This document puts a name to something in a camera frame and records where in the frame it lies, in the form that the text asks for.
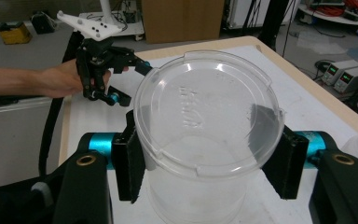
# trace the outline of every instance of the transparent plastic container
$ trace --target transparent plastic container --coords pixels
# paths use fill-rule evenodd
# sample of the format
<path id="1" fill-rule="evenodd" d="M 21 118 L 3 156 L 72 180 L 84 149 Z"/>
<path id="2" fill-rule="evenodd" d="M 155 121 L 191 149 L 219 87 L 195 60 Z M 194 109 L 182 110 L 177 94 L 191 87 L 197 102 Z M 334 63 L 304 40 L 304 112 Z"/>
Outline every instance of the transparent plastic container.
<path id="1" fill-rule="evenodd" d="M 192 51 L 155 68 L 135 99 L 149 200 L 166 223 L 228 223 L 269 159 L 284 115 L 269 77 L 219 51 Z"/>

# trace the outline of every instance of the brown cardboard box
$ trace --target brown cardboard box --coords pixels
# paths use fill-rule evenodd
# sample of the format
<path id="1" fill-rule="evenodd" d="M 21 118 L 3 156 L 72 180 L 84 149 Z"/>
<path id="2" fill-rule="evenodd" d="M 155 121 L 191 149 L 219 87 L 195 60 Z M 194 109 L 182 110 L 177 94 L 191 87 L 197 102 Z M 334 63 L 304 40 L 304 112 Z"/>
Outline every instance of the brown cardboard box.
<path id="1" fill-rule="evenodd" d="M 142 0 L 146 42 L 217 39 L 225 0 Z"/>

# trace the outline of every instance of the yellow tool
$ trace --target yellow tool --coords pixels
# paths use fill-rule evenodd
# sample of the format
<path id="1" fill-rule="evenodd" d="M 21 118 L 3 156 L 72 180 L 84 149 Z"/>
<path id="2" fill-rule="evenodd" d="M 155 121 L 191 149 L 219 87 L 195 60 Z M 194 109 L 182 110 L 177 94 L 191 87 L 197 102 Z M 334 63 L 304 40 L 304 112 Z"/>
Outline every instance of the yellow tool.
<path id="1" fill-rule="evenodd" d="M 22 21 L 17 22 L 15 25 L 7 25 L 5 22 L 0 23 L 0 36 L 7 45 L 25 44 L 32 39 L 32 35 Z"/>

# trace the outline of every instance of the clear plastic lid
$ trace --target clear plastic lid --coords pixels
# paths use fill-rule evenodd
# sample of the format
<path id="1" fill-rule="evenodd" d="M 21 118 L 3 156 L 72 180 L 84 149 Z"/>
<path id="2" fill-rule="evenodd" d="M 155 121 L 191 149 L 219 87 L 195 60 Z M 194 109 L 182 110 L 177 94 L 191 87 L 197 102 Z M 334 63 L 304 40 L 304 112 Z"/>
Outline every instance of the clear plastic lid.
<path id="1" fill-rule="evenodd" d="M 243 58 L 192 51 L 142 81 L 134 115 L 144 151 L 191 178 L 243 175 L 262 166 L 283 129 L 269 77 Z"/>

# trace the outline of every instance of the gray electronic box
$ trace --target gray electronic box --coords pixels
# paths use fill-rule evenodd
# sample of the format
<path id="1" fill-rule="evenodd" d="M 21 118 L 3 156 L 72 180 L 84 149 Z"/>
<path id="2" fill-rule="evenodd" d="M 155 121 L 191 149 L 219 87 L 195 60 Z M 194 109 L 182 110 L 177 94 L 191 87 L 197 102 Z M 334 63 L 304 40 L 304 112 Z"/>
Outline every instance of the gray electronic box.
<path id="1" fill-rule="evenodd" d="M 344 71 L 334 85 L 334 89 L 340 93 L 356 91 L 358 89 L 358 67 Z"/>
<path id="2" fill-rule="evenodd" d="M 332 86 L 341 77 L 342 73 L 344 73 L 345 70 L 354 67 L 358 67 L 358 62 L 356 62 L 355 60 L 331 63 L 327 70 L 324 72 L 324 75 L 322 76 L 322 82 L 329 86 Z"/>

